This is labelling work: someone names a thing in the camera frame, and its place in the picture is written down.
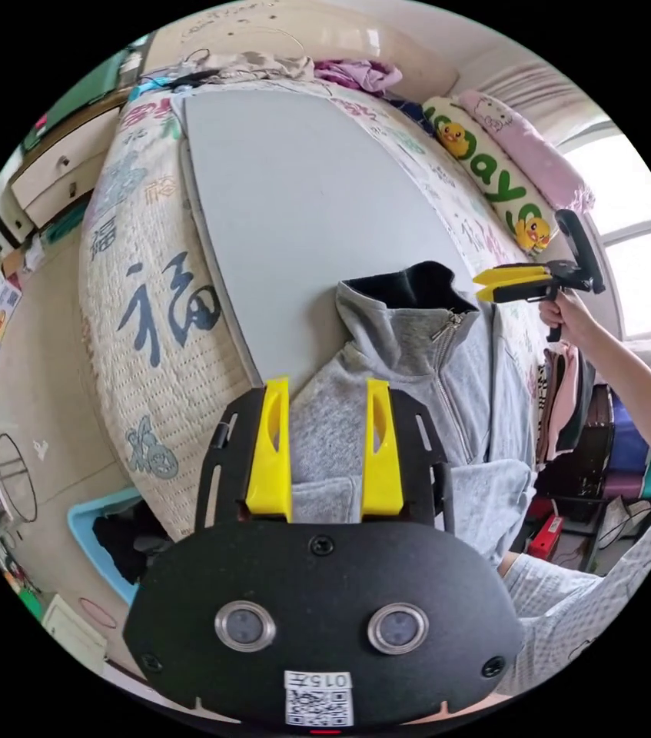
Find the pink clothing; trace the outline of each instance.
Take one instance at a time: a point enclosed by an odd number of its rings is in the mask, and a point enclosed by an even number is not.
[[[560,432],[568,425],[576,410],[576,389],[579,386],[579,349],[562,343],[560,353],[566,358],[563,378],[553,399],[553,408],[548,423],[548,450],[545,461],[553,461],[558,456],[556,445]]]
[[[392,64],[369,59],[331,59],[315,62],[315,76],[341,87],[378,94],[402,79],[402,72]]]
[[[522,115],[474,90],[462,92],[458,102],[555,210],[573,210],[582,215],[592,209],[594,194],[581,175]]]

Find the mattress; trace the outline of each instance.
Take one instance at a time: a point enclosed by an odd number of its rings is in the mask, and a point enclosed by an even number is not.
[[[455,248],[470,277],[526,261],[466,172],[388,103],[322,81],[238,82],[205,94],[233,90],[327,100],[398,164],[453,243],[447,258],[456,258]],[[214,288],[204,256],[214,251],[204,243],[204,222],[195,226],[184,186],[183,144],[167,92],[143,95],[126,107],[85,214],[79,275],[85,346],[108,434],[133,484],[175,540],[194,525],[201,462],[220,413],[259,380],[227,319],[230,306]],[[246,198],[271,196],[249,193],[244,184],[230,217],[245,217]],[[537,427],[545,331],[536,306],[498,309],[514,336],[513,359],[534,398]]]

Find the hello kitty pillow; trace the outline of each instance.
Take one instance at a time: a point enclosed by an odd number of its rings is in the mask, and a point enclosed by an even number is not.
[[[555,210],[578,215],[594,206],[586,182],[522,115],[474,90],[458,95],[461,107],[491,136]]]

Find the hand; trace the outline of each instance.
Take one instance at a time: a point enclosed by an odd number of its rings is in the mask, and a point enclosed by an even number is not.
[[[574,292],[559,292],[556,300],[540,303],[540,320],[561,328],[561,339],[578,346],[597,325],[586,305]]]

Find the purple clothing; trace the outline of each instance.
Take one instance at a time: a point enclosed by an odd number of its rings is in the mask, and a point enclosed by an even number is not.
[[[351,90],[381,95],[402,79],[402,72],[392,64],[369,59],[328,59],[315,62],[315,76]]]

